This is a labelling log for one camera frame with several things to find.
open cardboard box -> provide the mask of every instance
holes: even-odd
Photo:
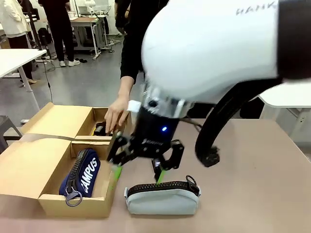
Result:
[[[106,161],[108,145],[56,138],[17,141],[0,156],[0,194],[38,199],[48,216],[108,217],[118,179]],[[96,150],[101,166],[92,197],[69,207],[58,190],[78,152],[85,148]]]
[[[105,121],[107,110],[108,108],[48,103],[21,128],[21,131],[27,134],[62,136],[81,141],[110,141],[110,136],[91,136],[96,124]],[[129,115],[121,130],[129,132],[130,128]]]

box lid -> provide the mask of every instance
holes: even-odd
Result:
[[[0,194],[39,198],[69,146],[54,138],[13,143],[0,155]]]
[[[48,103],[21,127],[21,131],[74,138],[91,111],[92,107]]]

navy blue pencil case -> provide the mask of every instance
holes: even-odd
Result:
[[[80,197],[78,203],[80,204],[82,197],[92,197],[100,165],[101,161],[95,150],[87,148],[79,151],[76,162],[59,188],[59,195],[66,197],[66,203],[75,197]]]

stool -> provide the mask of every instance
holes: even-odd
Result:
[[[9,128],[13,128],[19,136],[4,137],[5,132]],[[6,140],[20,140],[22,134],[18,131],[16,126],[12,123],[8,116],[0,116],[0,154],[8,148]]]

zipper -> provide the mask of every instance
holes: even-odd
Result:
[[[87,155],[88,150],[89,148],[83,149],[79,151],[77,155],[76,162],[74,162],[74,165],[68,175],[68,179],[66,183],[66,191],[68,192],[68,194],[72,193],[73,189],[77,191],[77,181],[78,181],[79,172],[81,169],[81,165],[83,164],[83,161]]]
[[[194,193],[198,197],[200,193],[200,189],[196,185],[196,181],[194,180],[194,178],[187,175],[186,180],[187,181],[171,181],[171,182],[164,182],[164,183],[159,183],[159,184],[156,184],[156,183],[138,184],[138,185],[131,187],[128,190],[127,197],[135,193],[172,190],[172,189],[187,190],[187,191]]]

